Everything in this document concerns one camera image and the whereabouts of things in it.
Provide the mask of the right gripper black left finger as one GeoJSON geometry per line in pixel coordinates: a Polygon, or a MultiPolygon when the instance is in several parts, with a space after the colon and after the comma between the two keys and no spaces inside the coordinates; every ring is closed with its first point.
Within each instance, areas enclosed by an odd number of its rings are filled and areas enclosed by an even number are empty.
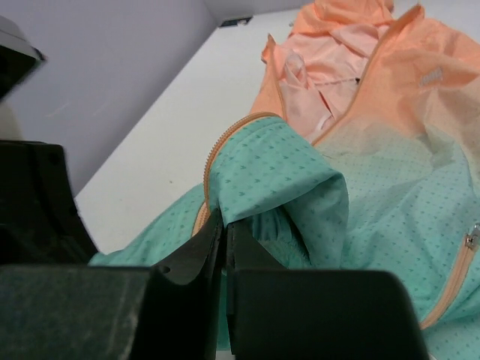
{"type": "Polygon", "coordinates": [[[3,359],[213,359],[218,213],[149,267],[4,265],[3,359]]]}

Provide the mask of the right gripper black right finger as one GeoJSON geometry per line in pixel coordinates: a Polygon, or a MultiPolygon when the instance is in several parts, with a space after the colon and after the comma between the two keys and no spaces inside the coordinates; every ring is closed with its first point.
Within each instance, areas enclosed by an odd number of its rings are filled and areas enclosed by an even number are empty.
{"type": "Polygon", "coordinates": [[[226,229],[226,318],[237,359],[426,359],[402,283],[385,271],[283,267],[245,222],[226,229]]]}

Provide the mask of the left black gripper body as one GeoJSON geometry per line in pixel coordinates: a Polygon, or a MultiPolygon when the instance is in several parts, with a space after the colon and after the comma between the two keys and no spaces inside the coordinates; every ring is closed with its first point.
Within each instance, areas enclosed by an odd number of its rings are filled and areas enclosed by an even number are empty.
{"type": "Polygon", "coordinates": [[[97,252],[77,211],[63,147],[1,141],[1,264],[86,264],[97,252]]]}

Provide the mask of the orange and teal jacket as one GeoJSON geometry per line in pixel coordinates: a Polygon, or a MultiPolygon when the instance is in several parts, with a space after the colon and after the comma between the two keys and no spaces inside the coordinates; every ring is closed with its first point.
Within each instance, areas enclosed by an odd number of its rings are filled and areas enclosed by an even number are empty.
{"type": "Polygon", "coordinates": [[[391,1],[315,1],[269,39],[202,184],[94,266],[150,266],[220,210],[291,269],[386,270],[432,359],[479,357],[479,45],[391,1]]]}

